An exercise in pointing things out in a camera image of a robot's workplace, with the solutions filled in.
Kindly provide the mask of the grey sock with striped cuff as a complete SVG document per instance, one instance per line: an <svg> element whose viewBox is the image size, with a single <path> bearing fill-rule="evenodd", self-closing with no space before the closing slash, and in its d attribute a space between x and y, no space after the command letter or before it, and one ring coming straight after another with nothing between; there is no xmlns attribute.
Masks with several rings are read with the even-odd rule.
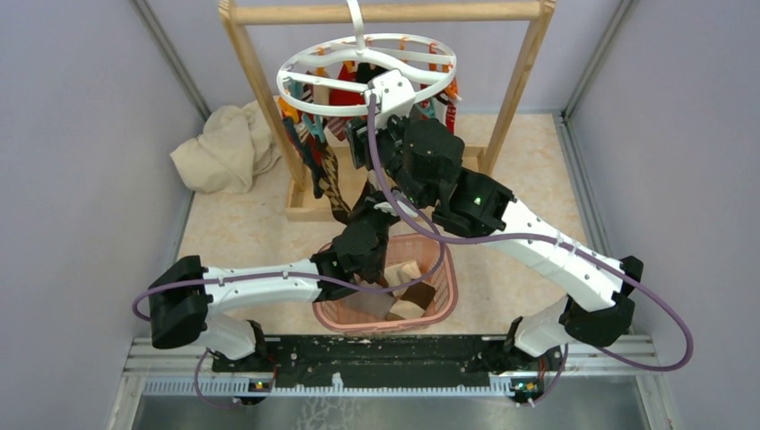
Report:
<svg viewBox="0 0 760 430"><path fill-rule="evenodd" d="M355 292L339 301L352 311L367 314L379 320L385 320L395 302L391 293Z"/></svg>

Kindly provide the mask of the brown yellow argyle sock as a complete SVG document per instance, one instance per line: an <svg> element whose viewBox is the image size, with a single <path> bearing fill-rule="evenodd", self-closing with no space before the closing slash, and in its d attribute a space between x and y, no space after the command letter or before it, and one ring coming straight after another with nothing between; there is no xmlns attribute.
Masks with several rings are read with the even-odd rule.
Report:
<svg viewBox="0 0 760 430"><path fill-rule="evenodd" d="M350 206L341 195L337 156L327 141L321 117L303 114L297 122L293 116L284 115L282 123L290 143L309 170L314 197L326 197L332 217L347 224Z"/></svg>

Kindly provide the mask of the beige brown sock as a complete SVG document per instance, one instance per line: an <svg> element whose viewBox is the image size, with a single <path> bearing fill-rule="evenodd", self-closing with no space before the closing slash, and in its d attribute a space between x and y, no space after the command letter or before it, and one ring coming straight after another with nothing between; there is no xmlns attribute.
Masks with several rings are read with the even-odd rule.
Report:
<svg viewBox="0 0 760 430"><path fill-rule="evenodd" d="M422 275L416 261L398 263L384 270L384 281L388 288L398 287ZM436 289L420 282L392 292L394 302L385 320L389 322L422 318L432 305Z"/></svg>

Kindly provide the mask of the pink plastic laundry basket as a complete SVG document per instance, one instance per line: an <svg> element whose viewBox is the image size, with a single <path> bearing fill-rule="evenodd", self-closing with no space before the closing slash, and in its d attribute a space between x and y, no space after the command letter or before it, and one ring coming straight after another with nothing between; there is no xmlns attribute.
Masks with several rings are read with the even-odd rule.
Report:
<svg viewBox="0 0 760 430"><path fill-rule="evenodd" d="M355 292L337 301L313 304L326 329L345 334L422 330L444 321L455 309L459 291L451 253L440 262L439 243L420 234L391 238L382 283L384 292Z"/></svg>

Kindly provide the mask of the wooden hanger rack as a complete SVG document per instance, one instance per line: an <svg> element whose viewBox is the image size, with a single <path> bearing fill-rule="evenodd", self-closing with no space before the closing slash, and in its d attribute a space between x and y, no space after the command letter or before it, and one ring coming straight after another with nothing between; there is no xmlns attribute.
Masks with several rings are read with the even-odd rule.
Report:
<svg viewBox="0 0 760 430"><path fill-rule="evenodd" d="M548 26L556 10L553 1L510 1L485 3L370 4L356 1L344 5L309 6L239 6L234 1L219 3L220 20L228 33L237 59L263 111L275 142L291 174L285 216L292 222L325 222L332 213L327 204L306 197L307 186L315 180L307 177L307 165L298 155L282 123L281 108L266 81L260 59L247 31L250 26L316 25L351 23L354 33L307 48L286 61L277 72L276 85L286 104L305 114L328 117L353 117L373 114L377 128L386 125L392 115L411 112L414 104L432 99L453 84L457 60L451 48L440 41L403 33L366 34L367 22L527 22L528 28L508 83L504 101L485 147L468 146L464 150L466 166L481 173L493 172L519 102L540 52ZM293 67L312 69L354 61L386 68L389 79L401 84L398 90L377 90L363 83L351 83L320 76L295 73ZM345 90L367 98L378 98L376 107L367 104L331 107L307 103L290 94L293 82Z"/></svg>

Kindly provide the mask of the red patterned sock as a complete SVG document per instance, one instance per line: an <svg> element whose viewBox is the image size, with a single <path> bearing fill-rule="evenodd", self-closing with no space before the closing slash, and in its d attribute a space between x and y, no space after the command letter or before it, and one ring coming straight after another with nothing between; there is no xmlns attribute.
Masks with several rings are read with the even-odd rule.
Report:
<svg viewBox="0 0 760 430"><path fill-rule="evenodd" d="M442 98L445 101L445 125L451 133L455 133L459 96L455 90L444 90Z"/></svg>

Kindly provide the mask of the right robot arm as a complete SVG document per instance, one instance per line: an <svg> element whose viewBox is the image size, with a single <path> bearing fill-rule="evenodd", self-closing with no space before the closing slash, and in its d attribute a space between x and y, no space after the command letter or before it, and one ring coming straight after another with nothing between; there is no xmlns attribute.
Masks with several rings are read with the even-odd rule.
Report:
<svg viewBox="0 0 760 430"><path fill-rule="evenodd" d="M607 348L630 328L631 292L642 263L597 254L544 221L496 179L466 168L464 143L436 120L392 116L384 126L353 119L346 136L356 168L373 170L392 211L430 210L430 235L453 245L485 245L565 291L541 312L516 319L505 359L529 368L551 348L576 340Z"/></svg>

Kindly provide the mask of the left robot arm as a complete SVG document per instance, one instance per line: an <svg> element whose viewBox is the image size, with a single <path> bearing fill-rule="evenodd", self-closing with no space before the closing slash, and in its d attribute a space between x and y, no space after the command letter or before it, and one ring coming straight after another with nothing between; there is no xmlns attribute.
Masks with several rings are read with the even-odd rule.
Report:
<svg viewBox="0 0 760 430"><path fill-rule="evenodd" d="M381 193L363 197L348 225L322 251L269 267L204 266L197 255L176 261L146 292L156 349L200 345L248 371L269 357L261 325L233 318L238 308L281 302L337 301L365 292L384 271L389 229L399 216Z"/></svg>

